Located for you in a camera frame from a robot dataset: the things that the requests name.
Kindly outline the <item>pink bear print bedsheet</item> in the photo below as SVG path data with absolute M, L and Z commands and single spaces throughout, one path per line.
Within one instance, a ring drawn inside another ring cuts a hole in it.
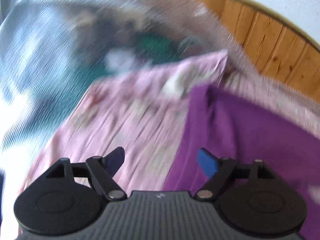
M 221 90 L 282 117 L 319 140 L 319 106 L 285 86 L 236 74 Z M 125 161 L 115 181 L 124 191 L 163 190 L 183 136 L 190 93 L 181 99 L 153 94 L 137 76 L 97 81 L 35 159 L 23 187 L 62 157 L 83 162 L 121 146 Z

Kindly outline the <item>teal blue blanket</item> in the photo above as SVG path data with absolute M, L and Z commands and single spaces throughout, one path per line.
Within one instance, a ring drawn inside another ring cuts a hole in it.
M 175 61 L 198 41 L 193 0 L 11 0 L 1 24 L 1 149 L 40 145 L 89 85 L 120 72 L 111 50 Z

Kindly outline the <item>wooden bed frame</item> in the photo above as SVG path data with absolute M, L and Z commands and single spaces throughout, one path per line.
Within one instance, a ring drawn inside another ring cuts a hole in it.
M 221 20 L 260 74 L 319 101 L 319 50 L 247 0 L 199 0 Z

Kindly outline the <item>purple garment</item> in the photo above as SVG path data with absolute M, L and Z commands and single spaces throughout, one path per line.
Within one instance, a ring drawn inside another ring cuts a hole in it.
M 261 159 L 305 199 L 308 213 L 301 233 L 319 239 L 319 140 L 247 100 L 213 85 L 191 90 L 180 146 L 163 190 L 195 193 L 208 174 L 197 162 L 199 149 L 241 163 Z

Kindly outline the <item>pink bear print pillow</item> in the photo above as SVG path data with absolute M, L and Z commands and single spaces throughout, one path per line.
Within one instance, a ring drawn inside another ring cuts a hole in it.
M 170 99 L 181 99 L 201 83 L 218 84 L 228 61 L 226 49 L 192 56 L 182 61 L 148 69 L 141 83 L 149 85 L 153 94 Z

